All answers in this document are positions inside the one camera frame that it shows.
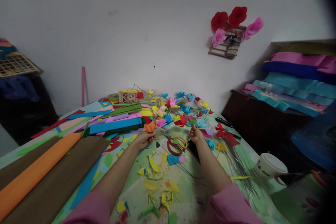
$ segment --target wire rack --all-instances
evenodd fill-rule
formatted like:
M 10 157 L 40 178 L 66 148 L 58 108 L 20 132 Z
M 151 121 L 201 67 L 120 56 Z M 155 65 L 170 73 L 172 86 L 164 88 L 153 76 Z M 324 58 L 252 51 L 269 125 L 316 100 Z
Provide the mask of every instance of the wire rack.
M 0 77 L 11 77 L 32 72 L 40 72 L 40 69 L 19 52 L 11 52 L 6 55 L 5 59 L 0 60 Z

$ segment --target blue cloth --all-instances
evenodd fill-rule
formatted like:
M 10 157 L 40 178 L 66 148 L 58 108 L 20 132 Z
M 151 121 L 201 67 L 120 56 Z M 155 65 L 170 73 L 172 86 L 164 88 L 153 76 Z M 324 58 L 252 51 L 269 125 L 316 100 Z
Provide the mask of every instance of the blue cloth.
M 24 75 L 0 78 L 0 91 L 8 100 L 29 99 L 32 102 L 40 100 L 32 82 Z

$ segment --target scissors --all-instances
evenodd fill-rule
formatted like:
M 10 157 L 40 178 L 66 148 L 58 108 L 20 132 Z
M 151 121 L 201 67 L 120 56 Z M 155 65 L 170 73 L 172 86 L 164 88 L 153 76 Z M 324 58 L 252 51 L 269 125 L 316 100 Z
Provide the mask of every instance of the scissors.
M 168 139 L 168 141 L 167 141 L 167 147 L 168 147 L 168 150 L 169 150 L 173 155 L 175 155 L 175 156 L 180 156 L 180 155 L 182 154 L 182 152 L 183 152 L 182 149 L 186 149 L 187 146 L 188 146 L 187 141 L 186 141 L 184 138 L 180 137 L 180 136 L 170 136 L 170 135 L 168 135 L 168 134 L 167 134 L 166 132 L 164 132 L 164 131 L 162 131 L 162 133 L 163 133 L 164 136 Z M 177 140 L 179 143 L 178 143 L 178 144 L 175 144 L 175 143 L 172 142 L 172 140 Z M 176 148 L 176 149 L 178 150 L 178 152 L 173 151 L 173 150 L 171 149 L 171 147 L 170 147 L 171 145 L 172 145 L 174 148 Z

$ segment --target crepe paper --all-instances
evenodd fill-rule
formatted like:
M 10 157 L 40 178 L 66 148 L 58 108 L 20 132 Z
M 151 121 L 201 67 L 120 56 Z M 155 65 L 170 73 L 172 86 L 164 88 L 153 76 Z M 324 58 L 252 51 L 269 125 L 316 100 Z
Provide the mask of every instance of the crepe paper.
M 207 110 L 210 110 L 208 103 L 205 101 L 201 103 L 201 106 L 206 108 Z
M 205 129 L 205 132 L 210 136 L 212 136 L 215 133 L 212 129 Z
M 156 189 L 154 182 L 151 180 L 145 180 L 143 184 L 146 187 L 146 189 L 148 189 L 149 191 L 153 191 Z
M 106 164 L 107 167 L 110 167 L 110 165 L 112 164 L 112 161 L 113 161 L 113 156 L 111 155 L 111 153 L 107 153 L 104 163 Z
M 167 208 L 168 213 L 170 215 L 170 209 L 169 209 L 169 205 L 167 203 L 165 194 L 162 194 L 162 196 L 161 196 L 161 204 L 164 205 Z
M 96 124 L 90 127 L 90 134 L 124 128 L 124 127 L 133 126 L 137 124 L 141 124 L 141 121 L 139 121 L 139 118 L 109 122 L 109 123 L 104 123 L 104 124 Z
M 81 139 L 74 133 L 60 139 L 0 191 L 0 222 L 26 197 L 59 160 Z
M 254 177 L 251 177 L 251 176 L 239 176 L 239 177 L 230 177 L 231 180 L 241 180 L 241 179 L 247 179 L 247 178 L 252 178 L 254 179 Z
M 116 137 L 118 134 L 119 134 L 119 133 L 111 134 L 111 135 L 109 135 L 108 137 L 106 137 L 105 139 L 106 139 L 106 140 L 113 139 L 113 138 Z
M 70 115 L 67 120 L 72 120 L 80 117 L 95 117 L 95 116 L 103 116 L 107 115 L 111 112 L 111 110 L 104 110 L 104 111 L 96 111 L 96 112 L 89 112 L 89 113 L 82 113 L 82 114 L 72 114 Z
M 148 91 L 148 96 L 151 97 L 153 93 L 154 93 L 154 91 L 153 91 L 152 89 L 149 90 L 149 91 Z
M 73 114 L 82 114 L 82 113 L 84 113 L 83 110 L 77 110 L 77 111 L 76 111 L 75 113 L 73 113 Z M 62 123 L 65 123 L 65 122 L 67 121 L 67 118 L 68 118 L 68 117 L 65 117 L 65 118 L 59 120 L 58 122 L 56 122 L 56 123 L 50 125 L 49 127 L 45 128 L 45 129 L 42 130 L 41 132 L 39 132 L 39 133 L 37 133 L 37 134 L 31 136 L 30 138 L 33 139 L 33 138 L 39 137 L 39 136 L 43 135 L 44 133 L 46 133 L 47 131 L 49 131 L 49 130 L 55 128 L 55 127 L 57 127 L 58 125 L 61 125 Z
M 210 138 L 206 138 L 205 140 L 208 143 L 210 149 L 214 150 L 215 149 L 215 144 L 213 143 L 213 141 Z
M 124 153 L 124 150 L 123 150 L 123 149 L 122 149 L 121 151 L 119 151 L 119 152 L 117 153 L 118 158 L 120 158 L 120 156 L 121 156 L 123 153 Z
M 154 207 L 154 208 L 153 208 L 153 212 L 154 212 L 154 214 L 156 215 L 156 217 L 157 217 L 158 219 L 160 219 L 160 217 L 161 217 L 161 212 L 160 212 L 160 210 L 157 209 L 156 207 Z
M 153 209 L 154 209 L 154 206 L 150 206 L 150 207 L 146 208 L 146 210 L 142 211 L 141 215 L 145 216 L 145 215 L 149 214 Z
M 100 171 L 97 171 L 97 173 L 94 175 L 93 180 L 96 180 L 100 174 Z
M 185 94 L 184 92 L 179 92 L 176 94 L 176 99 L 184 98 Z
M 88 172 L 88 174 L 85 176 L 85 178 L 83 179 L 83 181 L 81 182 L 78 192 L 76 194 L 75 199 L 73 200 L 70 209 L 74 209 L 79 202 L 84 199 L 84 197 L 90 192 L 91 189 L 91 185 L 92 185 L 92 181 L 95 177 L 95 173 L 97 171 L 99 162 L 100 162 L 100 158 L 98 158 L 98 160 L 95 162 L 95 164 L 92 166 L 91 170 Z
M 167 123 L 167 121 L 165 119 L 159 120 L 157 121 L 157 126 L 159 128 L 161 128 L 163 125 L 165 125 Z
M 179 156 L 175 156 L 175 155 L 168 155 L 167 161 L 170 166 L 180 162 Z
M 195 100 L 195 96 L 193 94 L 187 94 L 187 97 L 190 102 Z
M 121 213 L 124 212 L 125 210 L 126 210 L 125 203 L 123 201 L 119 201 L 117 204 L 117 212 Z
M 177 213 L 173 212 L 169 215 L 168 224 L 177 224 Z
M 148 155 L 148 158 L 149 158 L 149 163 L 153 169 L 153 171 L 155 171 L 156 173 L 160 173 L 160 170 L 158 168 L 158 164 L 153 160 L 153 158 Z
M 145 132 L 153 133 L 156 128 L 156 125 L 154 121 L 152 121 L 150 124 L 145 124 L 144 127 L 145 127 L 144 129 Z
M 218 151 L 223 151 L 223 152 L 226 151 L 226 147 L 221 143 L 218 143 L 216 145 L 216 148 L 217 148 Z
M 179 121 L 180 119 L 181 119 L 181 118 L 180 118 L 179 115 L 176 115 L 176 116 L 173 117 L 173 120 L 174 120 L 174 121 Z

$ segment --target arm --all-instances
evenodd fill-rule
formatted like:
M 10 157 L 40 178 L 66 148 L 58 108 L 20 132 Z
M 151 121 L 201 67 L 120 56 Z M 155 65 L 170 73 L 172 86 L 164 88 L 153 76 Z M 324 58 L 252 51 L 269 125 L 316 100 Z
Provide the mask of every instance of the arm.
M 231 184 L 231 179 L 212 153 L 212 150 L 205 141 L 202 132 L 197 129 L 195 125 L 193 125 L 190 130 L 190 136 L 191 140 L 197 147 L 202 171 L 206 181 L 208 182 L 211 196 L 213 196 Z
M 139 151 L 147 147 L 154 137 L 155 133 L 142 132 L 139 134 L 93 189 L 93 191 L 99 191 L 108 196 L 110 213 L 112 213 L 117 203 Z
M 154 133 L 139 134 L 62 224 L 109 223 L 110 215 L 139 151 L 147 147 L 154 137 Z

